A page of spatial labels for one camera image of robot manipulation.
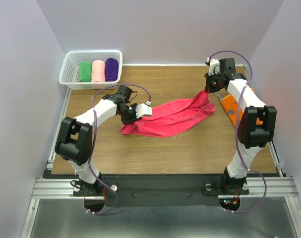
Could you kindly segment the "light pink rolled towel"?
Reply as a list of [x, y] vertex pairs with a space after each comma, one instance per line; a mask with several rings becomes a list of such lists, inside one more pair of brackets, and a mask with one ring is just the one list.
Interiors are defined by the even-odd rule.
[[95, 60], [92, 63], [91, 70], [92, 82], [105, 82], [105, 62], [102, 60]]

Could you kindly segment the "aluminium frame rail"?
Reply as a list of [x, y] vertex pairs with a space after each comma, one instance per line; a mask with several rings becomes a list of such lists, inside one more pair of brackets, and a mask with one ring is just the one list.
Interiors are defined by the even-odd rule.
[[[31, 197], [33, 199], [68, 199], [87, 198], [103, 199], [103, 193], [90, 194], [86, 191], [76, 191], [71, 185], [71, 179], [38, 179], [34, 183]], [[293, 178], [269, 177], [247, 178], [246, 190], [222, 192], [219, 190], [215, 179], [202, 177], [115, 177], [106, 181], [117, 195], [123, 196], [127, 192], [130, 196], [138, 195], [180, 195], [194, 197], [200, 195], [219, 196], [220, 198], [232, 197], [239, 194], [240, 197], [298, 197], [299, 192]]]

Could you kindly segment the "purple rolled towel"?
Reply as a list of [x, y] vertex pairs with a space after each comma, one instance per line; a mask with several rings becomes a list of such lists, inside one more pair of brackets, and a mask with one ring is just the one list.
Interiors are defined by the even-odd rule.
[[119, 62], [116, 59], [109, 58], [105, 62], [105, 80], [107, 82], [116, 81], [118, 79]]

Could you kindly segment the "white plastic basket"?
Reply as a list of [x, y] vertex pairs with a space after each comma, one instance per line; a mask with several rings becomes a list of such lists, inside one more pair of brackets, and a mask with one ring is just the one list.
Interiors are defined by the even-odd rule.
[[63, 59], [58, 81], [72, 90], [114, 88], [120, 81], [122, 60], [119, 50], [70, 51]]

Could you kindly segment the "green rolled towel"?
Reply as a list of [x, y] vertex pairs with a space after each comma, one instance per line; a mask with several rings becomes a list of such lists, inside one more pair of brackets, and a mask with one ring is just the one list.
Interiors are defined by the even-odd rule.
[[79, 64], [79, 81], [90, 82], [91, 81], [92, 63], [88, 61], [82, 61]]

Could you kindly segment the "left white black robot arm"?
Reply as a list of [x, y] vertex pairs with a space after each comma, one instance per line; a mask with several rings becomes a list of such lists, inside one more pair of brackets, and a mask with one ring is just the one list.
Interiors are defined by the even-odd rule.
[[71, 183], [76, 191], [84, 190], [97, 195], [103, 189], [101, 173], [91, 164], [97, 127], [111, 117], [119, 115], [122, 123], [132, 124], [139, 120], [137, 104], [130, 104], [132, 93], [127, 86], [120, 86], [115, 94], [107, 94], [93, 108], [74, 118], [61, 121], [55, 152], [66, 160], [79, 176], [79, 181]]

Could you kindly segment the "orange towel with blue spots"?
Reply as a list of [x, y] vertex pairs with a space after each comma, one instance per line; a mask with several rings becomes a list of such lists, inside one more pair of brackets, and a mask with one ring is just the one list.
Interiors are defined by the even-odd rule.
[[[242, 111], [242, 109], [240, 109], [239, 113], [238, 113], [238, 103], [233, 95], [227, 94], [226, 96], [222, 96], [222, 97], [223, 97], [223, 100], [222, 101], [219, 100], [220, 104], [221, 104], [222, 108], [224, 109], [225, 113], [228, 115], [233, 126], [236, 127], [237, 114], [239, 115], [239, 121], [240, 121], [243, 116], [243, 111]], [[242, 99], [242, 102], [240, 105], [241, 106], [252, 105], [252, 106], [256, 106], [256, 107], [263, 107], [265, 105], [265, 103], [262, 102], [255, 95], [255, 91], [252, 88], [247, 87], [244, 91], [243, 99]]]

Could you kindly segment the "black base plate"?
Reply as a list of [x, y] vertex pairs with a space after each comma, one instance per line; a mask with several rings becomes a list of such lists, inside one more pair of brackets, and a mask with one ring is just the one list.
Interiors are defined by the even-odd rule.
[[220, 175], [104, 175], [105, 188], [92, 188], [79, 180], [39, 179], [33, 197], [82, 199], [111, 207], [219, 206], [244, 198], [285, 197], [293, 182], [284, 177], [260, 178], [249, 175], [243, 186], [221, 185]]

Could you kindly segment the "pink microfiber towel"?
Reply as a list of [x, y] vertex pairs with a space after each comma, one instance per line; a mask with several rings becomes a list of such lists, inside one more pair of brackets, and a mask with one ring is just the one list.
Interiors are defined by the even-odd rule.
[[192, 99], [178, 99], [153, 109], [153, 115], [133, 124], [123, 125], [123, 135], [143, 135], [151, 137], [171, 137], [185, 132], [199, 124], [215, 111], [205, 91]]

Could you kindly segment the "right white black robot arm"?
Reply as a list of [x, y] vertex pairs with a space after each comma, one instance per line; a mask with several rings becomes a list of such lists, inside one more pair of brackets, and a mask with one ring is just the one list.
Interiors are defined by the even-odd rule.
[[225, 89], [237, 102], [237, 112], [242, 112], [237, 114], [237, 151], [221, 176], [220, 190], [224, 193], [247, 190], [246, 176], [250, 165], [257, 153], [274, 137], [277, 110], [256, 96], [246, 77], [236, 72], [233, 58], [207, 58], [206, 64], [209, 71], [205, 74], [205, 92]]

